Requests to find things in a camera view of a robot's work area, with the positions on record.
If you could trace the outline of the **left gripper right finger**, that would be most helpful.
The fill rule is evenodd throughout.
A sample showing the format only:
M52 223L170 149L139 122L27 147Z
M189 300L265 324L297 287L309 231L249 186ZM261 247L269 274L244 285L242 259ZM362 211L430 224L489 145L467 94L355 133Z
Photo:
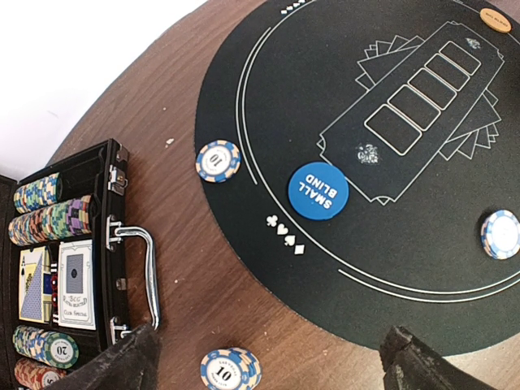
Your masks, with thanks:
M380 347L385 389L518 389L519 337L473 353L443 357L404 327Z

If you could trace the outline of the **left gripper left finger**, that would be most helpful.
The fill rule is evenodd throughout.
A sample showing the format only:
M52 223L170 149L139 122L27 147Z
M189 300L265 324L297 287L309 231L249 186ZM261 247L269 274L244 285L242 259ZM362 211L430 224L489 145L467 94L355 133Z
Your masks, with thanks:
M91 362L52 383L49 389L156 389L161 345L148 324L131 331Z

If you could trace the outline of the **white blue chip stack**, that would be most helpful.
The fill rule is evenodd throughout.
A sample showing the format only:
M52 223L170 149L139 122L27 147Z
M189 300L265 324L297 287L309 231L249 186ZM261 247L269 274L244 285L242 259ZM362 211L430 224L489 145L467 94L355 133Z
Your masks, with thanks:
M483 222L480 238L484 251L497 260L507 260L519 251L519 221L509 210L498 210Z

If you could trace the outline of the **blue small blind button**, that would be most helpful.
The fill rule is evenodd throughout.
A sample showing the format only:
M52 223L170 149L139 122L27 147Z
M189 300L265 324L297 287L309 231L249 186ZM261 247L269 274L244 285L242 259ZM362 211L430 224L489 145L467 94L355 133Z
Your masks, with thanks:
M309 220L336 217L349 201L349 183L344 173L326 162L310 162L298 168L288 182L292 208Z

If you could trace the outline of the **blue ten chip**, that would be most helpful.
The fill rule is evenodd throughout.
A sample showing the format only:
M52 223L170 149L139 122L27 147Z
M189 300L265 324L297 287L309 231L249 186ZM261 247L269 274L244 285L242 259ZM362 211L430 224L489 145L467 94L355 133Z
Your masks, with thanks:
M196 159L198 175L210 183L222 183L231 179L240 169L241 152L226 140L216 140L204 145Z

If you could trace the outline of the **orange big blind button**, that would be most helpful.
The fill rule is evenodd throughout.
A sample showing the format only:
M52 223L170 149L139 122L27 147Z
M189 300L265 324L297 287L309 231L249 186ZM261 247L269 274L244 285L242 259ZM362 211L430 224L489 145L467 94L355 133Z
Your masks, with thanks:
M483 8L479 12L481 20L491 29L499 33L510 33L512 24L499 11Z

